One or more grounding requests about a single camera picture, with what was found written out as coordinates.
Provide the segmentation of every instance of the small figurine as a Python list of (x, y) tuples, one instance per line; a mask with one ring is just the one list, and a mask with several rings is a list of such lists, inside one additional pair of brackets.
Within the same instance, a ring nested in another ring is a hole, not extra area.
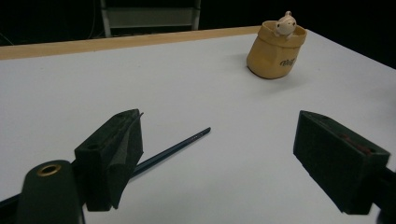
[(280, 18), (276, 22), (276, 27), (274, 30), (275, 36), (286, 35), (286, 39), (290, 39), (293, 36), (293, 32), (297, 27), (296, 20), (291, 16), (291, 12), (287, 11), (285, 16)]

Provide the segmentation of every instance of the wooden table edge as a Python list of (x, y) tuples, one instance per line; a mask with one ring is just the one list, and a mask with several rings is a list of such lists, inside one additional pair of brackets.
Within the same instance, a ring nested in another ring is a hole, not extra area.
[(78, 41), (0, 47), (0, 60), (42, 57), (81, 53), (105, 49), (121, 49), (182, 41), (225, 37), (231, 35), (257, 34), (260, 26), (247, 26), (213, 30), (198, 30), (156, 35), (133, 35)]

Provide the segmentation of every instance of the pen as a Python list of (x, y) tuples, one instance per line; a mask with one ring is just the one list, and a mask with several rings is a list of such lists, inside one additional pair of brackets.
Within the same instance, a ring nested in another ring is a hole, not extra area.
[(137, 166), (134, 168), (134, 172), (132, 173), (131, 178), (142, 174), (143, 172), (147, 171), (147, 169), (165, 160), (166, 158), (170, 157), (171, 155), (175, 154), (176, 152), (180, 151), (182, 148), (188, 146), (189, 144), (195, 142), (196, 140), (200, 139), (209, 132), (210, 132), (210, 127), (172, 147), (169, 147), (165, 151), (151, 157), (150, 159), (137, 164)]

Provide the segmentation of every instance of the black background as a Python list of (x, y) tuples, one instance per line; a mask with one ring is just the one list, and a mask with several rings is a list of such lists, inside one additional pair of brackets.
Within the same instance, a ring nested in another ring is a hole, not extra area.
[[(173, 1), (182, 3), (186, 0)], [(199, 29), (261, 25), (263, 21), (280, 19), (287, 10), (305, 29), (396, 68), (393, 55), (396, 52), (396, 20), (392, 6), (383, 0), (359, 1), (358, 4), (346, 1), (202, 0)], [(120, 35), (128, 35), (128, 31), (123, 32)], [(0, 46), (10, 45), (9, 42), (23, 45), (103, 38), (100, 2), (2, 0), (0, 34)]]

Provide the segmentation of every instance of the cable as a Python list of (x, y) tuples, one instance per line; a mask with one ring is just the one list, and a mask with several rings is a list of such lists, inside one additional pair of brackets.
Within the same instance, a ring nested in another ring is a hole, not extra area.
[(92, 28), (91, 28), (91, 32), (88, 35), (87, 39), (91, 39), (92, 34), (93, 34), (93, 29), (95, 28), (95, 22), (96, 22), (96, 0), (92, 0), (92, 4), (93, 4)]

